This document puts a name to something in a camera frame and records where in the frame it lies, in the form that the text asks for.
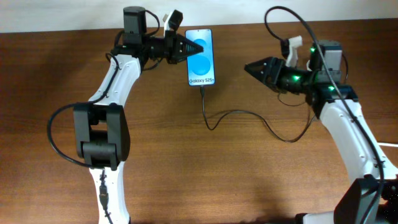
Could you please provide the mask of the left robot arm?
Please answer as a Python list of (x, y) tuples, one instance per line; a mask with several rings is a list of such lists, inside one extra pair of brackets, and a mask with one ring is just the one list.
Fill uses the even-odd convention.
[(124, 164), (131, 139), (124, 106), (148, 60), (177, 64), (203, 52), (203, 47), (178, 34), (183, 14), (174, 10), (164, 21), (164, 34), (147, 32), (143, 7), (123, 9), (124, 29), (107, 58), (109, 70), (97, 92), (73, 108), (76, 151), (95, 185), (100, 223), (130, 223), (124, 196)]

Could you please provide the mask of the blue Galaxy smartphone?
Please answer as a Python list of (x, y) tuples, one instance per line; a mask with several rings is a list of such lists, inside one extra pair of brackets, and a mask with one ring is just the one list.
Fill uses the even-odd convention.
[(187, 58), (188, 84), (190, 86), (214, 85), (215, 65), (212, 30), (187, 30), (185, 36), (203, 47), (202, 53)]

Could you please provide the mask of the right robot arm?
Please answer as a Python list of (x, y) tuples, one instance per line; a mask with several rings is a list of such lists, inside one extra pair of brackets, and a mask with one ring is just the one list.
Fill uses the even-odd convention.
[(296, 223), (397, 223), (397, 168), (369, 129), (357, 94), (340, 82), (341, 44), (333, 40), (313, 44), (306, 70), (294, 67), (300, 46), (291, 44), (283, 59), (267, 57), (244, 67), (274, 92), (306, 96), (348, 172), (351, 186), (333, 211), (301, 213)]

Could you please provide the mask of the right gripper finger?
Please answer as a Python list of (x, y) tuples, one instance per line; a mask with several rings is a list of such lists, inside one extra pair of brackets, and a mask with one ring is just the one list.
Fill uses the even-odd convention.
[(254, 77), (256, 80), (264, 84), (268, 88), (272, 88), (273, 82), (272, 78), (269, 74), (266, 72), (260, 70), (260, 71), (252, 71), (252, 70), (247, 70), (248, 74), (250, 74), (252, 77)]
[(267, 66), (272, 62), (273, 57), (267, 57), (256, 62), (245, 64), (244, 70), (250, 75), (255, 75), (263, 72)]

